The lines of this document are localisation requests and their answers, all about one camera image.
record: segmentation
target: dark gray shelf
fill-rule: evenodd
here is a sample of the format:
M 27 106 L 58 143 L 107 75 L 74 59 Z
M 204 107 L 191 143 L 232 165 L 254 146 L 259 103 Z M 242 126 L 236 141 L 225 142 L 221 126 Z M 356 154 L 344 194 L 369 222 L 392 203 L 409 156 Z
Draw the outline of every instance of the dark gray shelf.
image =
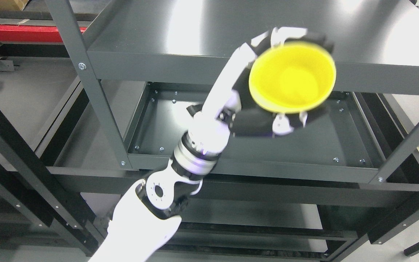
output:
M 114 0 L 84 37 L 99 79 L 213 84 L 238 46 L 281 26 L 324 32 L 335 42 L 337 91 L 419 94 L 419 10 L 408 1 L 203 0 L 181 7 Z
M 122 136 L 131 136 L 131 144 L 125 146 L 129 148 L 132 167 L 138 169 L 155 169 L 166 164 L 188 128 L 191 117 L 185 108 L 204 101 L 211 87 L 154 83 L 144 89 L 143 82 L 104 80 L 102 84 Z M 135 112 L 136 105 L 141 103 L 139 98 L 145 100 L 144 109 Z M 328 99 L 326 106 L 330 110 L 328 115 L 289 136 L 231 138 L 213 172 L 368 183 L 383 159 L 353 95 L 340 103 L 336 98 Z M 139 118 L 126 129 L 134 114 Z M 333 160 L 335 157 L 339 158 L 338 163 Z M 116 161 L 98 119 L 87 106 L 55 165 L 114 170 Z
M 68 58 L 8 59 L 15 71 L 0 72 L 0 110 L 32 146 L 77 73 Z

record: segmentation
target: metal shelf tray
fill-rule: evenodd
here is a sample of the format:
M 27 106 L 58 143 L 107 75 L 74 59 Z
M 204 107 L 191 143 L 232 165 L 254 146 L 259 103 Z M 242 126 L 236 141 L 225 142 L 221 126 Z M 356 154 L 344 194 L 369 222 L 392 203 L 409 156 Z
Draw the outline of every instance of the metal shelf tray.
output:
M 186 107 L 202 103 L 210 88 L 153 83 L 144 89 L 141 115 L 127 135 L 132 137 L 128 152 L 133 168 L 166 164 L 190 125 Z M 212 172 L 368 183 L 382 158 L 353 95 L 335 92 L 325 105 L 329 114 L 288 136 L 231 137 Z

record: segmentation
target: metal shelving unit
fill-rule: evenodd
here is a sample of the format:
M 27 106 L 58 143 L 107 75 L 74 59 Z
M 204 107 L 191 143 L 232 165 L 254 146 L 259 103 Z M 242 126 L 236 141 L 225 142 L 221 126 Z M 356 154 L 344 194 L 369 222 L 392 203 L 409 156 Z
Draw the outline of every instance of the metal shelving unit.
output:
M 0 154 L 14 166 L 0 171 L 45 199 L 47 227 L 92 254 L 109 217 L 91 214 L 78 193 L 123 194 L 165 163 L 186 128 L 185 107 L 204 100 L 236 47 L 274 26 L 306 27 L 336 42 L 329 114 L 284 138 L 232 138 L 161 250 L 340 261 L 368 238 L 383 244 L 419 218 L 419 158 L 412 154 L 419 124 L 402 131 L 381 95 L 419 95 L 419 11 L 410 2 L 195 2 L 189 23 L 179 1 L 113 0 L 82 35 L 68 0 L 47 1 L 81 81 L 70 88 L 77 95 L 63 101 L 68 106 L 36 155 L 15 148 L 23 139 L 4 133 L 13 127 L 0 121 Z M 58 210 L 54 203 L 65 196 L 85 212 L 70 203 Z M 30 207 L 25 216 L 41 218 L 29 199 L 18 199 Z M 308 213 L 318 217 L 314 227 L 286 213 L 305 204 L 316 205 Z M 312 249 L 304 239 L 325 245 Z

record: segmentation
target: robotic hand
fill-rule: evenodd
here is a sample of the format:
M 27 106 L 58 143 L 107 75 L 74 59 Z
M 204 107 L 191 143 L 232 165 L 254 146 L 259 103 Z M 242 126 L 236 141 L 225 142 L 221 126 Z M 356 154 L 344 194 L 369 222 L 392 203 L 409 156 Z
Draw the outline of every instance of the robotic hand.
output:
M 319 106 L 285 114 L 267 111 L 253 100 L 248 82 L 254 61 L 266 50 L 289 41 L 313 43 L 329 53 L 333 48 L 325 35 L 288 27 L 273 28 L 237 48 L 204 104 L 187 108 L 193 123 L 174 149 L 168 165 L 136 182 L 119 201 L 109 235 L 92 261 L 105 256 L 107 249 L 118 255 L 116 261 L 126 258 L 130 261 L 125 253 L 130 254 L 131 246 L 139 247 L 133 261 L 144 261 L 167 242 L 181 222 L 178 214 L 187 205 L 188 196 L 200 191 L 203 178 L 216 165 L 231 135 L 282 136 L 303 128 L 326 112 Z

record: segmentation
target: bolt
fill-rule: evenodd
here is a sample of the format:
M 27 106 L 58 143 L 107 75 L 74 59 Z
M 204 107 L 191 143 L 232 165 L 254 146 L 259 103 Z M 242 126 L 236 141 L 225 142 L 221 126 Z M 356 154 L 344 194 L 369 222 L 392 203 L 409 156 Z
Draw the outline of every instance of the bolt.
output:
M 85 63 L 79 63 L 79 69 L 80 70 L 85 70 L 85 69 L 87 69 L 87 65 Z

